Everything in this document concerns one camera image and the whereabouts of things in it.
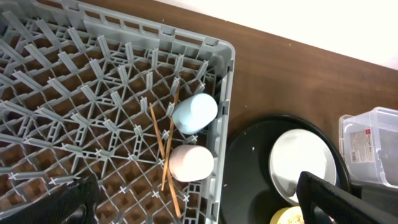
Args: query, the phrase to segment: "brown stick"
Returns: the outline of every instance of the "brown stick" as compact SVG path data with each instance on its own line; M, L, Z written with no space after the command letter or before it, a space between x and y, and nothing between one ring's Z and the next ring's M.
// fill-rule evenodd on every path
M180 84L181 83L178 84L177 91L175 92L174 108L177 106L177 103L178 103L178 96L180 94ZM164 189L164 182L166 181L166 171L169 169L170 147L172 145L173 133L174 133L174 122L173 122L173 119L170 118L170 134L169 134L169 139L167 140L167 145L166 145L166 155L165 155L165 159L164 159L164 169L163 169L163 176L162 176L162 190Z
M159 145L159 149L160 149L160 153L162 155L162 158L164 159L165 154L164 154L163 142L162 142L162 138L161 138L160 133L159 133L159 129L157 127L157 121L156 121L155 112L154 112L154 108L152 106L152 103L149 103L149 107L150 107L150 114L152 116L152 120L154 121L154 128L155 128L157 143ZM174 186L173 186L173 179L172 179L172 176L170 175L170 171L169 170L167 170L167 181L169 182L169 188L170 188L170 192L172 194L172 199L173 199L175 213L176 213L178 218L181 218L180 206L178 205L177 196L175 194L175 190L174 190Z

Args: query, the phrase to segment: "black tray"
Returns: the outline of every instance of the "black tray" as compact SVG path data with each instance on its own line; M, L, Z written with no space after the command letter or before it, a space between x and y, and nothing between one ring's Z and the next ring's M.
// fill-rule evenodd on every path
M268 160L279 136L297 128L311 131L324 140L335 159L337 185L350 192L351 181L343 158L316 126L292 115L270 115L229 141L221 194L221 223L265 224L270 222L276 211L291 206L274 188L269 175Z

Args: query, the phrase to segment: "white plate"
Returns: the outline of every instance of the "white plate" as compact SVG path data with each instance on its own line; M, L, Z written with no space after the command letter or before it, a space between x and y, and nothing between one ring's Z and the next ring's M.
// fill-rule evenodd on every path
M335 185L337 172L333 155L316 134L293 129L276 140L269 157L272 183L278 193L292 205L298 205L295 188L302 171Z

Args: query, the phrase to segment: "brown wooden surface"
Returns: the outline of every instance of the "brown wooden surface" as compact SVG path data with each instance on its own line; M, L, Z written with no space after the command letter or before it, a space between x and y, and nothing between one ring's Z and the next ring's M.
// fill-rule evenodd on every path
M266 114L290 113L317 125L337 145L341 115L376 106L398 109L398 71L155 1L81 1L231 42L230 134Z

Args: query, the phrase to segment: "white label with red print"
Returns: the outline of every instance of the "white label with red print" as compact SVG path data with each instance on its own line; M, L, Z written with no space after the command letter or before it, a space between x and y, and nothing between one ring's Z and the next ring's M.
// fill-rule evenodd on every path
M351 162L374 162L371 130L349 134L351 140Z

